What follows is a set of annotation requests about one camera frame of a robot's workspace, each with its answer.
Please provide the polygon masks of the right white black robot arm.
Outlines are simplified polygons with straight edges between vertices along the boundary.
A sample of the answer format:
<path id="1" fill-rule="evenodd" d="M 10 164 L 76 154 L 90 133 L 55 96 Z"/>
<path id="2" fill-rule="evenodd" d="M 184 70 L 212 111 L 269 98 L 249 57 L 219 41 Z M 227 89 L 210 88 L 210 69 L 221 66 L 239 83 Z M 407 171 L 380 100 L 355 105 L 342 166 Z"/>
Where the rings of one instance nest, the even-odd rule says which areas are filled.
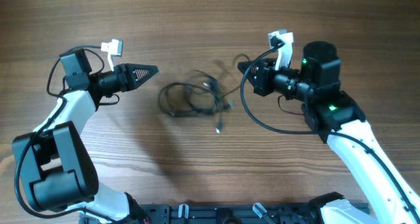
<path id="1" fill-rule="evenodd" d="M 311 201 L 322 223 L 418 223 L 419 195 L 408 185 L 378 143 L 362 109 L 340 89 L 341 60 L 335 46 L 325 41 L 308 43 L 301 69 L 288 64 L 276 68 L 268 55 L 284 56 L 286 46 L 275 40 L 270 49 L 253 61 L 241 62 L 238 70 L 254 93 L 278 92 L 287 100 L 302 102 L 307 131 L 318 135 L 340 157 L 371 204 L 375 217 L 353 208 L 345 197 L 329 193 Z"/>

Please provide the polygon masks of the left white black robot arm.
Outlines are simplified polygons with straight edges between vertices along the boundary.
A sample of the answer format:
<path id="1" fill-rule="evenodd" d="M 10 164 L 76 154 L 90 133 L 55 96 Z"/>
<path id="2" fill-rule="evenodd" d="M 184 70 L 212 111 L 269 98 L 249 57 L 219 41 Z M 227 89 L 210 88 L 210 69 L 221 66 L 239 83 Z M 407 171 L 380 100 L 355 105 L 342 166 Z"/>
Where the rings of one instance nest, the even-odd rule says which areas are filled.
<path id="1" fill-rule="evenodd" d="M 148 214 L 130 194 L 99 182 L 80 135 L 102 98 L 135 90 L 159 70 L 123 63 L 93 72 L 86 55 L 93 49 L 77 46 L 59 56 L 66 75 L 56 107 L 39 127 L 12 142 L 15 195 L 27 213 L 42 219 L 81 212 L 101 223 L 147 223 Z"/>

